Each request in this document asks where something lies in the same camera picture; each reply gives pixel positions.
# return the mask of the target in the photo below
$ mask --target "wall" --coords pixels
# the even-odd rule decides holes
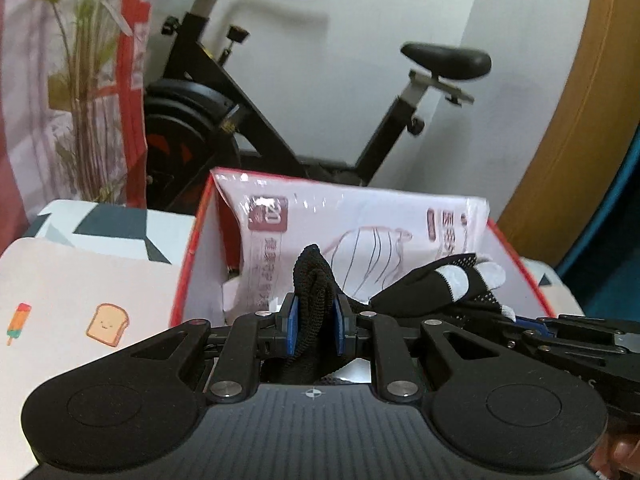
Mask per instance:
[[[491,53],[476,104],[442,101],[405,189],[485,196],[498,218],[529,165],[574,61],[589,0],[475,0],[462,43]]]
[[[353,163],[406,84],[405,41],[459,44],[474,0],[220,0],[203,44],[218,53],[229,23],[251,32],[227,69],[301,155]],[[193,0],[154,0],[147,78],[162,73],[168,14]],[[428,122],[440,95],[430,92]],[[404,135],[375,183],[399,187],[426,135]]]

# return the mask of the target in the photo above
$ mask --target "red stripe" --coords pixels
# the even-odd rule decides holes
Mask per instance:
[[[131,30],[136,23],[146,23],[150,5],[140,0],[122,0],[122,16]],[[131,88],[134,56],[133,36],[120,34],[116,58],[116,87],[122,117],[124,155],[127,161],[127,205],[145,207],[146,142],[142,111],[142,89]]]
[[[0,48],[4,29],[4,0],[0,0]],[[0,61],[0,82],[2,66]],[[4,110],[0,101],[0,254],[29,226],[24,211],[22,196],[15,181],[14,170],[9,161],[4,134]]]
[[[207,185],[202,193],[198,212],[196,213],[196,221],[193,224],[191,236],[189,236],[189,245],[184,254],[184,261],[182,262],[182,269],[180,270],[180,278],[178,279],[178,288],[175,293],[174,307],[171,310],[169,327],[177,326],[182,323],[184,303],[187,300],[187,293],[191,282],[191,271],[193,270],[196,251],[198,250],[198,244],[200,243],[200,234],[202,232],[202,227],[204,226],[207,208],[209,207],[209,202],[211,201],[211,195],[213,194],[214,189],[215,184],[213,176],[212,174],[209,174]]]
[[[527,283],[531,287],[531,290],[533,291],[533,293],[536,295],[536,298],[538,299],[538,301],[540,302],[540,305],[546,312],[546,315],[548,317],[558,317],[558,314],[556,314],[556,312],[553,310],[551,305],[549,305],[549,302],[546,300],[544,294],[542,294],[542,292],[540,291],[538,284],[531,277],[531,274],[529,274],[527,267],[525,267],[522,261],[520,260],[518,253],[515,251],[513,247],[511,247],[511,244],[508,242],[507,238],[504,237],[504,234],[502,234],[502,231],[498,229],[498,226],[490,218],[489,218],[489,221],[487,222],[487,227],[491,229],[491,231],[494,232],[495,237],[498,238],[498,240],[500,240],[500,243],[504,247],[504,250],[507,251],[507,254],[511,257],[511,259],[513,260],[513,263],[518,268],[520,273],[523,275],[524,279],[527,281]]]

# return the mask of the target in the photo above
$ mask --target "black saddle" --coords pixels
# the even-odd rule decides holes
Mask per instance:
[[[400,52],[430,70],[434,76],[444,79],[475,79],[491,71],[491,57],[482,50],[430,43],[405,43]]]

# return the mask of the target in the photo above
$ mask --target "stationary bike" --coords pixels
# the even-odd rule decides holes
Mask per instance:
[[[409,83],[356,165],[299,158],[223,68],[231,47],[244,41],[246,31],[231,27],[230,44],[217,60],[201,46],[216,1],[195,0],[182,22],[169,17],[162,28],[163,34],[175,35],[175,42],[162,79],[151,83],[145,94],[150,208],[193,212],[214,166],[366,186],[405,129],[415,136],[423,130],[415,111],[429,87],[447,94],[452,104],[473,103],[470,95],[441,78],[469,80],[491,70],[490,56],[480,50],[405,43],[401,52],[431,75],[409,72]],[[236,134],[255,152],[241,152]]]

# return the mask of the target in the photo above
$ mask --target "metal screw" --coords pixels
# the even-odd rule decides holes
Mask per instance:
[[[235,397],[242,392],[242,386],[235,381],[218,381],[209,388],[211,393],[219,397]]]
[[[396,397],[409,397],[418,391],[418,385],[411,381],[393,381],[386,386],[386,390]]]

